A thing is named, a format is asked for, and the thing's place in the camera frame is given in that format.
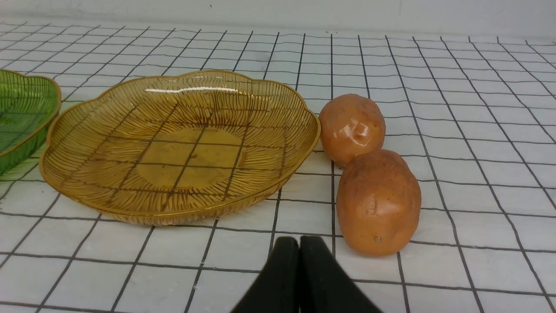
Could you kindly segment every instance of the scalloped plate rim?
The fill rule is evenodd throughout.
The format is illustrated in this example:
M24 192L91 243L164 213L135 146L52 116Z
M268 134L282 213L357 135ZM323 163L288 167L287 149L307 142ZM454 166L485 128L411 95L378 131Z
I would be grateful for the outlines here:
M185 77L185 76L190 76L190 75L195 75L195 74L200 74L200 73L207 73L207 72L217 72L217 73L226 73L226 74L232 74L232 75L237 75L237 76L241 76L251 82L256 82L256 81L263 81L263 82L270 82L273 84L278 84L281 86L285 86L287 89L290 89L291 91L294 92L294 94L299 97L299 99L301 99L301 102L303 103L304 107L303 109L307 112L309 112L311 114L311 116L313 117L313 119L316 121L316 125L317 125L317 134L315 136L315 139L313 140L313 143L310 146L310 149L307 150L307 153L305 155L304 158L302 158L298 163L296 163L291 169L290 171L286 172L285 174L282 174L282 178L281 179L277 179L273 182L271 182L270 184L267 184L265 186L263 186L261 189L259 189L257 192L255 193L250 193L247 195L243 195L242 197L238 197L238 198L234 198L230 201L227 202L220 202L218 204L214 204L211 206L207 206L207 207L202 207L199 208L195 211L175 211L175 212L136 212L136 211L124 211L121 209L115 209L115 208L111 208L111 207L106 207L106 206L99 206L99 205L93 205L91 203L89 203L88 201L83 201L83 200L79 200L76 199L74 197L71 197L69 194L66 194L63 190L63 188L59 188L59 187L55 187L53 184L51 184L49 182L48 179L48 175L45 175L44 173L44 156L46 155L46 153L50 150L51 148L51 137L52 137L52 132L53 130L56 128L56 124L58 123L59 120L61 120L68 112L74 110L77 107L89 104L91 102L95 102L98 101L100 99L102 99L107 93L109 93L110 91L119 88L120 86L123 86L125 84L129 84L130 82L133 81L138 81L138 80L146 80L146 79L159 79L159 78L180 78L180 77ZM312 153L313 149L315 148L315 146L317 145L317 143L319 142L320 139L320 131L321 131L321 125L320 125L320 120L319 117L309 109L309 107L307 107L307 103L305 102L305 99L303 99L303 97L299 94L299 92L295 89L293 89L292 87L288 86L287 84L283 84L281 82L278 81L274 81L274 80L265 80L265 79L252 79L247 75L241 74L241 73L236 73L236 72L232 72L232 71L225 71L225 70L202 70L202 71L195 71L195 72L189 72L189 73L184 73L182 75L177 75L177 76L146 76L146 77L139 77L136 79L132 79L132 80L128 80L128 81L124 81L124 82L120 82L112 87L110 87L108 90L104 91L103 93L101 93L98 97L94 98L94 99L90 99L87 101L84 101L82 103L79 103L69 109L67 109L66 111L64 111L62 114L59 114L58 117L54 120L54 122L52 122L51 127L48 129L48 133L46 136L46 142L45 142L45 149L43 151L43 153L41 154L41 157L39 158L39 171L41 172L41 175L43 176L44 180L46 181L46 183L48 183L52 188L54 188L56 191L60 192L61 194L65 195L66 197L69 197L77 202L80 202L92 209L95 209L99 212L106 212L106 213L110 213L110 214L118 214L121 216L130 216L130 217L171 217L171 216L181 216L181 215L191 215L191 214L196 214L199 212L203 212L206 210L213 210L213 209L218 209L220 207L223 206L227 206L251 197L254 197L270 188L272 188L273 186L276 185L280 185L282 182L284 182L285 180L289 180L290 177L295 174L295 171L303 164L303 162L307 159L307 157Z

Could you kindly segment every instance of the grid pattern tablecloth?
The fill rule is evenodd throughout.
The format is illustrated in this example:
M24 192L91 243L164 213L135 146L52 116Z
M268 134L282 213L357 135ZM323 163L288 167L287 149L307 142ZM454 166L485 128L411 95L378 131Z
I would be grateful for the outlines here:
M37 156L0 177L0 312L228 312L280 236L322 236L385 313L554 312L556 43L496 37L0 24L0 68L54 78L65 110L122 81L199 69L284 82L318 113L370 97L423 210L397 255L365 258L317 146L283 189L220 220L150 228L60 196Z

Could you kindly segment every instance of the amber plastic plate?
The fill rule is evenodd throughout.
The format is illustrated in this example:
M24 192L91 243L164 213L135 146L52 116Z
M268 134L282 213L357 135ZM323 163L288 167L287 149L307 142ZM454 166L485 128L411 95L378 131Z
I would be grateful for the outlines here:
M267 198L319 134L303 98L278 82L145 77L59 116L39 166L54 189L115 219L181 224Z
M53 80L0 70L0 175L32 155L60 111Z

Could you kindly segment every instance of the green plastic plate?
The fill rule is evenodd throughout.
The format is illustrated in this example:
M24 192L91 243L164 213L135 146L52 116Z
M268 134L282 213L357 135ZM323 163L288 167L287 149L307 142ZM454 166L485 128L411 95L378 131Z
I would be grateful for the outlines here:
M60 100L53 80L0 70L0 175L40 148Z

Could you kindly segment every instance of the potato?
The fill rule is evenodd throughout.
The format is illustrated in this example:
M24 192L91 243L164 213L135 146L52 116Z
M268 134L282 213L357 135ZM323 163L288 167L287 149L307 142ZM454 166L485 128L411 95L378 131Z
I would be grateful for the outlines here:
M393 151L356 156L340 178L338 222L348 246L369 256L400 251L419 223L421 189Z
M386 124L372 100L355 94L336 97L319 114L326 154L345 167L353 157L382 148Z

